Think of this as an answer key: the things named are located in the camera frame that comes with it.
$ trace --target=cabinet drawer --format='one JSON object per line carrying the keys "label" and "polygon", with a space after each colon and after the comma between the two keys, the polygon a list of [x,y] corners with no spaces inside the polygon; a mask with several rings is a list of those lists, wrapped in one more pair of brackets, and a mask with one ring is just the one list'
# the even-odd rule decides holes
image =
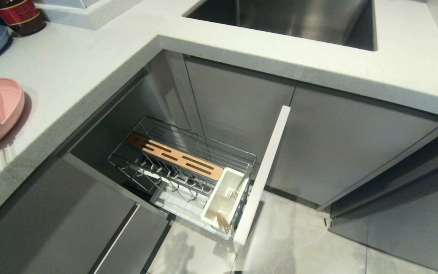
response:
{"label": "cabinet drawer", "polygon": [[[283,106],[254,184],[253,154],[153,118],[143,118],[108,160],[151,196],[150,203],[244,245],[289,113]],[[189,163],[178,162],[183,154]],[[214,172],[208,177],[194,167],[219,168],[222,175],[217,180]],[[222,228],[218,214],[227,223]]]}
{"label": "cabinet drawer", "polygon": [[109,243],[109,249],[90,273],[141,273],[167,224],[163,217],[136,205],[123,229]]}
{"label": "cabinet drawer", "polygon": [[87,273],[133,205],[49,160],[0,208],[0,273]]}

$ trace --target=quartz countertop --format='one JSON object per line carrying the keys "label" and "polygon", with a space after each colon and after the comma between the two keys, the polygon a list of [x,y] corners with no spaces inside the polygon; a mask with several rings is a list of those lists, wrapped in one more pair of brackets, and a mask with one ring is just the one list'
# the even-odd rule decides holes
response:
{"label": "quartz countertop", "polygon": [[143,0],[96,31],[48,23],[14,39],[0,77],[27,103],[0,142],[0,205],[163,49],[438,115],[438,27],[424,2],[374,0],[375,52],[182,17],[201,2]]}

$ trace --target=drawer front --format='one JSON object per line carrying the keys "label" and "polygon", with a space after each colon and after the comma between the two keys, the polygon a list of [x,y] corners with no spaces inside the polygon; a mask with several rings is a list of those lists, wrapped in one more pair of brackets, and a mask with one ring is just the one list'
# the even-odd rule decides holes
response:
{"label": "drawer front", "polygon": [[140,273],[167,224],[138,206],[92,273]]}
{"label": "drawer front", "polygon": [[0,208],[0,273],[87,273],[133,205],[63,160],[39,168]]}
{"label": "drawer front", "polygon": [[437,116],[306,83],[291,107],[268,185],[322,208],[438,128]]}

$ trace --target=sauce bottle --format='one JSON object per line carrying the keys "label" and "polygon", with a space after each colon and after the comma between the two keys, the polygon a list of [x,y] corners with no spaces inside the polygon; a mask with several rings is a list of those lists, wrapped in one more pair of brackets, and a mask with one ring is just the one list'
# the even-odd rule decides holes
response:
{"label": "sauce bottle", "polygon": [[0,16],[21,36],[37,33],[45,27],[43,16],[32,0],[0,0]]}

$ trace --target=stainless steel sink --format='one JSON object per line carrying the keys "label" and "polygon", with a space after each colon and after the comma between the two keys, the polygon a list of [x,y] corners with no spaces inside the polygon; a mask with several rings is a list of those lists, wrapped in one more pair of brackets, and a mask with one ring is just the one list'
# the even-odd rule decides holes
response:
{"label": "stainless steel sink", "polygon": [[372,0],[207,0],[187,17],[376,50]]}

